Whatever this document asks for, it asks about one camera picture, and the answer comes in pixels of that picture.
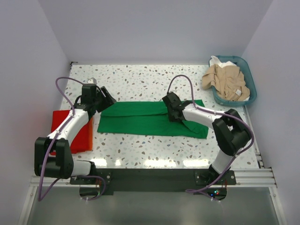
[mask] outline terrazzo tabletop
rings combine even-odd
[[[201,79],[208,66],[204,65],[73,65],[70,77],[86,82],[94,77],[99,87],[105,86],[117,101],[161,101],[170,80],[179,74],[187,75],[193,83],[195,99],[202,99],[205,107],[227,111],[218,105],[212,90],[202,90]],[[171,91],[190,100],[188,81],[177,78]],[[81,85],[68,81],[65,94],[72,102],[81,94]],[[70,109],[64,99],[61,110]],[[235,107],[246,121],[243,107]],[[93,124],[93,150],[73,155],[73,159],[95,162],[97,168],[208,168],[219,151],[215,134],[209,129],[207,139],[184,136],[149,136],[98,133],[100,114]],[[259,168],[255,148],[239,156],[232,169]]]

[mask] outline teal plastic basket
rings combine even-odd
[[[233,62],[234,64],[236,64],[238,67],[240,67],[240,71],[242,71],[242,73],[244,74],[246,86],[250,90],[250,98],[248,101],[228,101],[228,100],[221,98],[217,94],[216,88],[214,86],[212,86],[212,92],[213,92],[215,101],[220,105],[226,105],[226,106],[243,106],[243,105],[248,105],[248,104],[251,104],[252,102],[254,102],[257,97],[257,93],[256,93],[256,88],[254,85],[254,81],[253,81],[248,63],[244,59],[242,59],[241,57],[238,57],[238,56],[216,55],[216,57],[218,57],[221,62],[230,61],[230,62]]]

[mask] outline red cloth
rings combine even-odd
[[[53,111],[51,132],[56,130],[58,126],[65,120],[69,115],[69,110],[58,110]],[[71,144],[72,154],[78,152],[91,151],[93,149],[93,118],[84,125],[78,132]]]

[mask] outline white wall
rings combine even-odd
[[[291,225],[300,220],[299,21],[299,0],[274,0],[243,53],[258,92],[249,107],[258,146]]]
[[[63,51],[88,63],[241,56],[272,0],[39,0]]]
[[[34,141],[50,131],[68,60],[36,0],[0,3],[0,223],[16,224],[33,174]]]

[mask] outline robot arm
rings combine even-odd
[[[241,119],[239,114],[233,109],[227,112],[215,112],[197,105],[200,109],[202,108],[212,113],[200,111],[196,109],[191,101],[181,102],[179,97],[173,92],[163,97],[163,101],[168,109],[169,121],[181,122],[182,120],[188,120],[214,129],[220,151],[215,161],[209,167],[210,180],[218,177],[237,152],[251,139],[249,131],[243,124],[235,119],[216,115],[216,113],[225,113]]]
[[[71,176],[91,175],[96,169],[93,162],[75,160],[73,161],[70,145],[81,128],[89,122],[96,113],[113,105],[116,100],[108,93],[105,87],[99,88],[94,83],[82,86],[80,103],[74,104],[67,118],[62,124],[46,138],[39,137],[35,142],[34,169],[37,176],[41,175],[43,161],[51,141],[56,141],[51,152],[56,151],[56,156],[49,156],[45,166],[45,176],[53,178],[68,179]]]

